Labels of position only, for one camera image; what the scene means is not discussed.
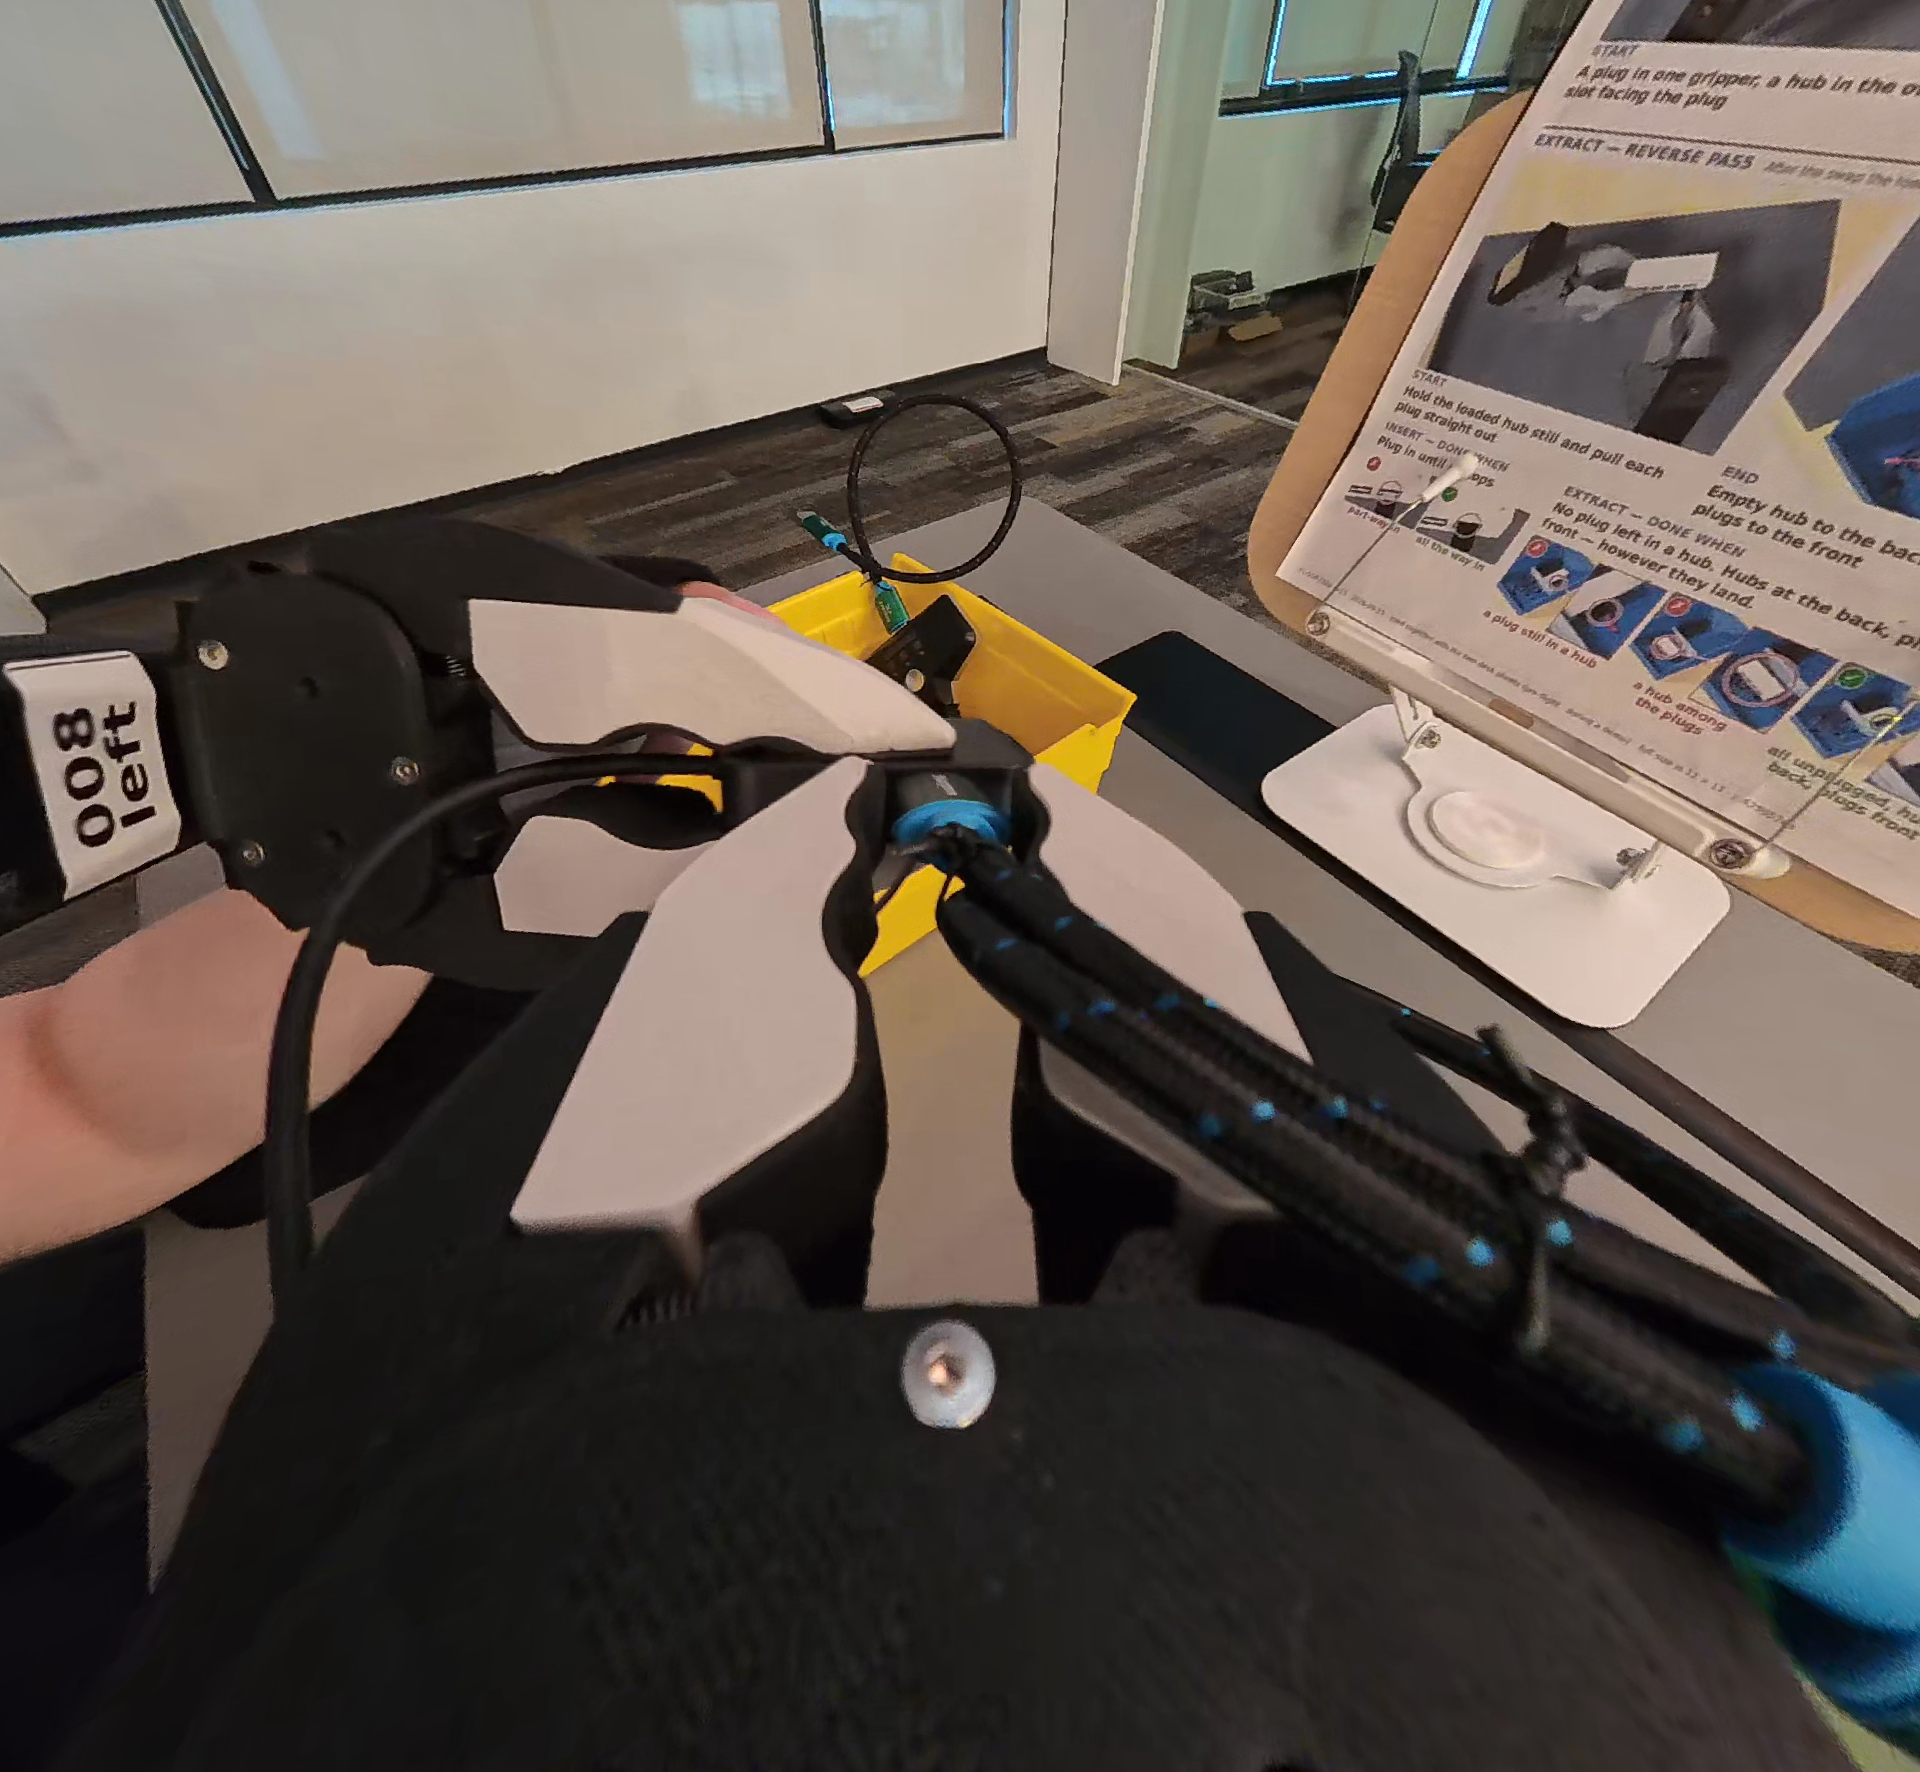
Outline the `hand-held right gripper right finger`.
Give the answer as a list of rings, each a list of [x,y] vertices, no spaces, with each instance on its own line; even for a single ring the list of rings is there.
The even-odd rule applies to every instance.
[[[1064,769],[1030,769],[1035,842],[1023,860],[1053,874],[1064,895],[1221,1000],[1277,1048],[1311,1059],[1288,1000],[1257,946],[1249,908],[1173,842]],[[1016,1186],[1035,1231],[1228,1231],[1272,1223],[1228,1172],[1164,1133],[1083,1064],[1023,1031],[1016,1053]]]

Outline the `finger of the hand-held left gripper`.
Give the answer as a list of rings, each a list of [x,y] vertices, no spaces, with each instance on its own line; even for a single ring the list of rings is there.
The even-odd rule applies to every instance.
[[[523,763],[507,777],[511,842],[493,899],[511,946],[597,938],[613,918],[654,908],[668,936],[693,936],[693,922],[751,936],[797,904],[781,888],[786,852],[736,834],[797,784],[791,749],[726,754],[725,774],[685,784],[604,774],[533,784]]]
[[[726,599],[599,608],[471,599],[471,670],[536,749],[650,728],[726,749],[951,754],[960,728],[883,670]]]

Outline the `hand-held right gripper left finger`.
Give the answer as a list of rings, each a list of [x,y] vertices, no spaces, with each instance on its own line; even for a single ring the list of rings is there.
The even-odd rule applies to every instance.
[[[699,1204],[870,1067],[883,769],[830,760],[654,899],[516,1195],[516,1231],[696,1237]]]

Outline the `yellow plastic bin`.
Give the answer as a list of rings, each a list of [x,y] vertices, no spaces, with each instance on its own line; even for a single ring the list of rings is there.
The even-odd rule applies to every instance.
[[[910,605],[925,608],[934,597],[954,597],[975,632],[954,688],[964,718],[1008,734],[1026,754],[1096,792],[1132,692],[960,583],[918,589]],[[847,653],[883,645],[883,618],[860,573],[773,599],[768,618]],[[666,895],[666,867],[654,867],[650,882],[641,882],[636,867],[617,867],[617,878],[629,882],[591,895],[587,936],[604,933],[613,918],[613,888],[629,895],[629,908],[646,914]],[[910,874],[902,888],[877,914],[877,946],[863,956],[863,977],[934,933],[934,888],[942,874]]]

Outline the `thin braided cable green plugs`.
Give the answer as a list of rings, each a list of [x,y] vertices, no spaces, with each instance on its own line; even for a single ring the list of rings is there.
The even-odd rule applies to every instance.
[[[1013,416],[980,395],[868,395],[893,395],[900,408],[837,431],[848,438],[847,474],[837,493],[797,502],[797,523],[830,560],[830,579],[868,583],[886,641],[918,615],[918,589],[966,583],[1008,546],[1030,474]]]

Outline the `braided hdmi cable green plugs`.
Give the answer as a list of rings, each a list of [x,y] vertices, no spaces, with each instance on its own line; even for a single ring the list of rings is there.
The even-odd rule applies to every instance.
[[[1207,1291],[1328,1329],[1542,1457],[1582,1494],[1697,1528],[1795,1672],[1917,1760],[1917,1317],[1841,1256],[1249,914],[1296,1059],[1080,914],[1026,777],[886,810],[934,922],[1023,1031],[1112,1078],[1277,1209],[1190,1237]],[[1043,1291],[1093,1291],[1132,1231],[1041,1231]]]

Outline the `black square hub lead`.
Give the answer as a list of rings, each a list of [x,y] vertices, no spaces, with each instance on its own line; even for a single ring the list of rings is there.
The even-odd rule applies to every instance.
[[[322,1000],[328,980],[335,947],[350,936],[350,918],[359,899],[373,884],[373,878],[420,834],[432,834],[449,817],[497,804],[520,792],[573,784],[597,777],[717,777],[736,774],[725,754],[613,754],[591,749],[581,760],[542,760],[511,774],[459,780],[420,810],[413,810],[397,827],[390,827],[325,895],[312,918],[288,980],[280,988],[276,1031],[271,1031],[271,1070],[267,1070],[267,1105],[261,1105],[261,1231],[267,1231],[267,1266],[271,1266],[271,1317],[287,1317],[305,1274],[318,1256],[318,1222],[312,1222],[312,1140],[307,1140],[307,1102],[312,1102],[312,1046],[322,1021]]]

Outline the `person's left forearm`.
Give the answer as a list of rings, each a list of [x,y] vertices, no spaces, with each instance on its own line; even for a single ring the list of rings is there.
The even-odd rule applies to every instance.
[[[305,936],[241,888],[0,1004],[0,1259],[109,1234],[261,1143]]]

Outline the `black mat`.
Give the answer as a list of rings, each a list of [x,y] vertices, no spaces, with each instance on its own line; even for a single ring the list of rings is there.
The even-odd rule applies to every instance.
[[[1272,817],[1265,804],[1261,780],[1277,763],[1320,747],[1335,734],[1335,718],[1207,650],[1190,632],[1151,632],[1093,670],[1132,692],[1127,716],[1128,734],[1164,749],[1164,760],[1200,777],[1241,815],[1272,830],[1292,830],[1292,821]]]

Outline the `white stand base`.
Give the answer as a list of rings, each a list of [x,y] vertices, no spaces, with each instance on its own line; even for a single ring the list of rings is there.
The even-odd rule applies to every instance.
[[[1261,804],[1572,1026],[1619,1031],[1731,918],[1697,860],[1390,694],[1261,777]]]

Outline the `instruction sheet on stand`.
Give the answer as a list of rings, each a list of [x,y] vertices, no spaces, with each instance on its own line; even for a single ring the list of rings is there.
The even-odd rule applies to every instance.
[[[1306,535],[1315,508],[1335,487],[1336,466],[1372,416],[1372,400],[1471,210],[1511,136],[1522,128],[1531,96],[1511,96],[1469,122],[1436,166],[1419,182],[1406,223],[1390,231],[1372,280],[1348,317],[1344,339],[1311,395],[1302,431],[1270,474],[1249,537],[1249,573],[1272,622],[1311,653],[1368,683],[1380,694],[1408,694],[1419,716],[1464,734],[1490,734],[1511,760],[1549,760],[1549,780],[1582,799],[1623,810],[1646,843],[1690,852],[1716,874],[1724,888],[1887,966],[1917,985],[1920,922],[1864,888],[1791,860],[1774,842],[1734,834],[1734,827],[1686,810],[1667,784],[1607,774],[1592,747],[1546,734],[1522,707],[1481,692],[1469,677],[1446,677],[1429,653],[1388,641],[1380,630],[1335,618],[1335,605],[1282,579],[1282,554]]]

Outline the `printed instruction sheet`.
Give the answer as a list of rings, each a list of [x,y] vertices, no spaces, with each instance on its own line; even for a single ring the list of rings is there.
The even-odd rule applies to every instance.
[[[1272,579],[1917,922],[1917,0],[1592,0]]]

